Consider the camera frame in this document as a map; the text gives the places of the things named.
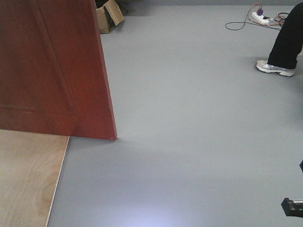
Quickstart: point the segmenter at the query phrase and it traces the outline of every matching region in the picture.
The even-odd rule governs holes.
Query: purple plug
[[[260,9],[260,10],[257,11],[257,15],[258,16],[261,16],[262,14],[263,14],[263,10],[262,9]]]

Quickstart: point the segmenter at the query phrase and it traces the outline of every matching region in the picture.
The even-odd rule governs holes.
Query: shoe
[[[257,61],[256,66],[262,72],[267,72],[267,73],[276,72],[279,73],[281,76],[285,76],[285,77],[291,77],[294,75],[294,70],[289,70],[274,65],[269,65],[267,64],[267,61],[264,60]]]

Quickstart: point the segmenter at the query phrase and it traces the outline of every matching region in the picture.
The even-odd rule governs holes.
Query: person's leg
[[[296,5],[285,20],[267,63],[286,69],[295,69],[297,55],[303,45],[303,2]]]

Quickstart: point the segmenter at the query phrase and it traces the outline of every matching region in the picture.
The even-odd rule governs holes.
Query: power strip
[[[259,16],[257,14],[257,12],[253,12],[251,15],[258,23],[263,24],[263,25],[269,24],[269,20],[263,19],[264,16]]]

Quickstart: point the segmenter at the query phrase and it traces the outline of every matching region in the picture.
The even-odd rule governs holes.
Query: wooden door
[[[0,0],[0,128],[116,139],[94,0]]]

